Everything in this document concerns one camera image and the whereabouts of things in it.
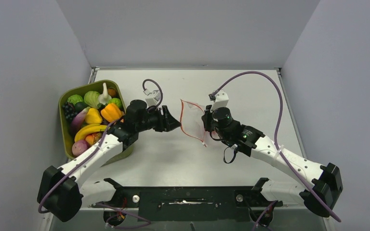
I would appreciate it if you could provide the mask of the red toy apple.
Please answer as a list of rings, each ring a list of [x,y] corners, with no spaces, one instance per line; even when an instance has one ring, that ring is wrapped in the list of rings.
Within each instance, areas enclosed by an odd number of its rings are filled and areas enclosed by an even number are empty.
[[[218,136],[218,134],[215,131],[211,132],[211,138],[213,140],[220,140],[220,137]]]

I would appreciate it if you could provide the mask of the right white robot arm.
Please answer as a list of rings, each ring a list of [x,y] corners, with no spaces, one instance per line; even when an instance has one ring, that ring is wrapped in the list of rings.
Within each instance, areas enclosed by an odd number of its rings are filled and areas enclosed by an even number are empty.
[[[252,126],[235,120],[229,108],[211,109],[206,106],[201,117],[206,132],[216,133],[220,141],[233,150],[248,157],[261,160],[278,169],[296,181],[296,184],[283,184],[277,189],[276,182],[264,178],[252,191],[252,200],[258,205],[268,201],[295,202],[304,205],[320,217],[330,217],[342,191],[340,169],[333,163],[323,165],[299,156],[277,145],[270,137]]]

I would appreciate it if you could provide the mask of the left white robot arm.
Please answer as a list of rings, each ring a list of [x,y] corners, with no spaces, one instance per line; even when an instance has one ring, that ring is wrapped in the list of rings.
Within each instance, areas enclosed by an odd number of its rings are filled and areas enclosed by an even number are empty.
[[[169,132],[181,126],[167,106],[147,109],[146,102],[133,100],[120,119],[106,126],[101,139],[84,153],[60,166],[48,167],[40,183],[38,212],[51,213],[62,222],[72,219],[82,207],[109,202],[117,191],[111,179],[86,183],[109,159],[121,154],[139,137],[139,133],[153,129]]]

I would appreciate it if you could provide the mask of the clear zip bag orange zipper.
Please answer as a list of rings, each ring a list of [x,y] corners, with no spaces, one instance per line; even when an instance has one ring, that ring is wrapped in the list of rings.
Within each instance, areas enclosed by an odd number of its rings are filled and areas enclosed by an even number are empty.
[[[209,133],[205,130],[202,116],[205,114],[205,106],[181,99],[180,123],[181,131],[204,147],[209,147],[213,142]]]

